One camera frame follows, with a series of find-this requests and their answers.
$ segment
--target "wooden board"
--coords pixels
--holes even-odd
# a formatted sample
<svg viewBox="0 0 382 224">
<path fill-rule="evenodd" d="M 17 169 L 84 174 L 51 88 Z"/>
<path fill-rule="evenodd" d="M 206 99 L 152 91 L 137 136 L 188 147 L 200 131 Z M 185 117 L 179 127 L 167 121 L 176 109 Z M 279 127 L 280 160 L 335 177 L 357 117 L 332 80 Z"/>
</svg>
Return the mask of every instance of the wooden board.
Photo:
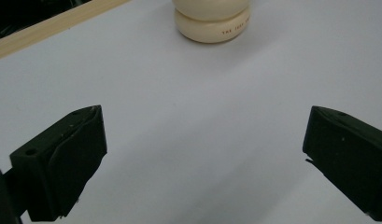
<svg viewBox="0 0 382 224">
<path fill-rule="evenodd" d="M 0 59 L 128 1 L 91 0 L 91 2 L 4 37 L 0 39 Z"/>
</svg>

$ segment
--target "white surface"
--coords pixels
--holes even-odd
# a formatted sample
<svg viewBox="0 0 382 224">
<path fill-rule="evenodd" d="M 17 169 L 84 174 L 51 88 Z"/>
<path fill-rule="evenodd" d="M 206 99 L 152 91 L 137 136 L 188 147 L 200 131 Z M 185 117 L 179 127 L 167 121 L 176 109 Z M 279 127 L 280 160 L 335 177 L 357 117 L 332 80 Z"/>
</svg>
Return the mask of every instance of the white surface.
<svg viewBox="0 0 382 224">
<path fill-rule="evenodd" d="M 183 37 L 169 0 L 134 0 L 0 60 L 0 168 L 102 105 L 109 152 L 57 223 L 374 223 L 302 143 L 312 105 L 382 130 L 382 0 L 251 4 L 220 45 Z"/>
</svg>

